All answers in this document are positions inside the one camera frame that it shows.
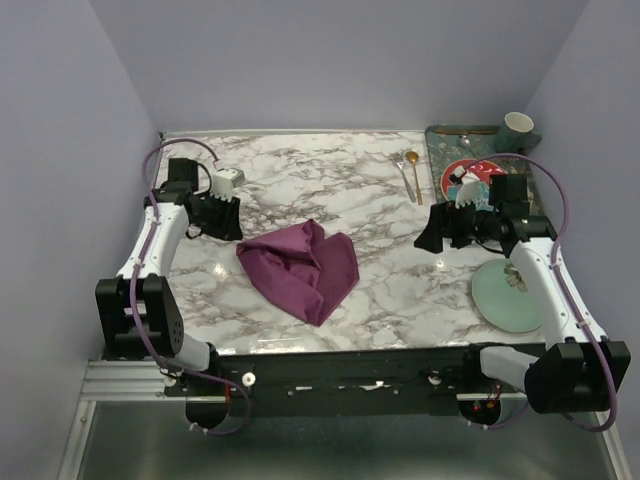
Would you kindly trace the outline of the purple cloth napkin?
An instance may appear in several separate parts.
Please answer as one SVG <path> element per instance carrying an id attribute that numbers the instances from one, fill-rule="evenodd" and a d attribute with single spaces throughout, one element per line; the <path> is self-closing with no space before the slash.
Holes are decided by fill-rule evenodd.
<path id="1" fill-rule="evenodd" d="M 351 238 L 314 220 L 241 242 L 236 256 L 255 289 L 293 317 L 321 326 L 359 281 Z"/>

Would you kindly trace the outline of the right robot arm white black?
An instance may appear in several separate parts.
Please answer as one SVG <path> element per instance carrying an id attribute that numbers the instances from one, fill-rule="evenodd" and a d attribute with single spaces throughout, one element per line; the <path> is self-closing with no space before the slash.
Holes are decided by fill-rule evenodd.
<path id="1" fill-rule="evenodd" d="M 416 248 L 439 254 L 445 242 L 461 249 L 472 242 L 499 243 L 541 313 L 545 352 L 533 357 L 513 347 L 487 345 L 460 367 L 460 379 L 480 392 L 495 380 L 525 393 L 537 413 L 617 410 L 617 391 L 631 361 L 622 341 L 612 341 L 589 314 L 561 257 L 559 231 L 545 216 L 534 216 L 521 174 L 490 178 L 490 210 L 472 197 L 480 184 L 462 167 L 451 176 L 459 185 L 453 201 L 430 208 Z"/>

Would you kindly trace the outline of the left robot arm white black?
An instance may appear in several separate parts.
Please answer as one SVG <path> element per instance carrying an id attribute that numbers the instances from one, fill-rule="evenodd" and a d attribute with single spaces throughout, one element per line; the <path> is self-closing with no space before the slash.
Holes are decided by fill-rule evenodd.
<path id="1" fill-rule="evenodd" d="M 237 168 L 211 172 L 196 160 L 169 160 L 166 180 L 144 200 L 143 225 L 128 259 L 95 289 L 109 355 L 157 355 L 165 369 L 189 369 L 187 382 L 197 393 L 209 395 L 220 387 L 215 348 L 186 333 L 168 275 L 184 239 L 242 239 L 234 190 L 244 180 Z"/>

